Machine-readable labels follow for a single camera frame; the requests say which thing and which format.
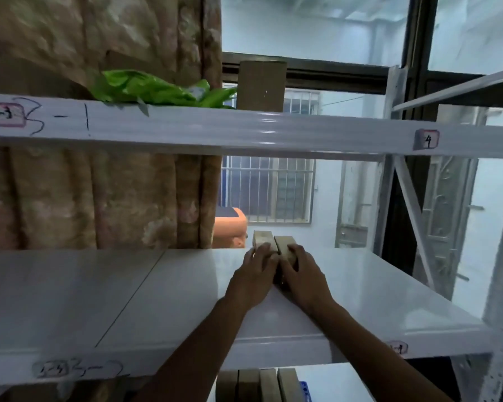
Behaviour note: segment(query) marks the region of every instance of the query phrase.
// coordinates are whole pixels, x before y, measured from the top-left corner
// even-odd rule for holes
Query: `hand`
[[[309,316],[313,316],[317,308],[335,301],[331,297],[326,277],[315,263],[313,256],[298,244],[289,244],[288,248],[298,258],[298,272],[286,259],[281,258],[283,277],[291,289],[296,304]]]
[[[246,314],[267,296],[278,263],[279,256],[270,250],[269,243],[264,243],[257,251],[252,248],[244,255],[242,266],[233,274],[225,298]]]

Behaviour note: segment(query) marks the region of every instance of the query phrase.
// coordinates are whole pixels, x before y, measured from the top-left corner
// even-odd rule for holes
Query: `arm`
[[[225,296],[138,392],[134,402],[207,400],[244,316],[267,296],[277,265],[278,256],[270,256],[268,243],[256,253],[248,251]]]
[[[334,301],[326,277],[311,254],[301,245],[291,245],[290,249],[298,257],[298,272],[283,259],[281,267],[295,302],[339,348],[377,402],[451,402]]]

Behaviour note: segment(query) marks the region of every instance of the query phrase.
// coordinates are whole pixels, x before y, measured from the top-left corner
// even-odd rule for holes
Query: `forearm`
[[[335,302],[317,307],[312,317],[354,367],[377,402],[450,402],[442,391]]]
[[[219,300],[208,317],[138,393],[134,402],[207,400],[244,315],[245,311],[227,299]]]

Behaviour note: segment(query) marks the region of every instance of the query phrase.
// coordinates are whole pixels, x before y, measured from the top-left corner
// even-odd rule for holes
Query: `brown curtain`
[[[221,87],[220,31],[220,0],[0,0],[0,59],[80,85],[113,50],[170,82]],[[30,90],[55,95],[47,86]],[[220,167],[207,155],[0,147],[0,249],[208,248]]]

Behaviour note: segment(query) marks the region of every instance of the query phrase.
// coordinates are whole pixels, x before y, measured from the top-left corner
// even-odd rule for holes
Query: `green plastic bag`
[[[102,72],[89,91],[108,103],[146,103],[159,106],[232,108],[224,101],[233,97],[236,87],[211,90],[207,80],[194,86],[179,87],[156,76],[135,70]]]

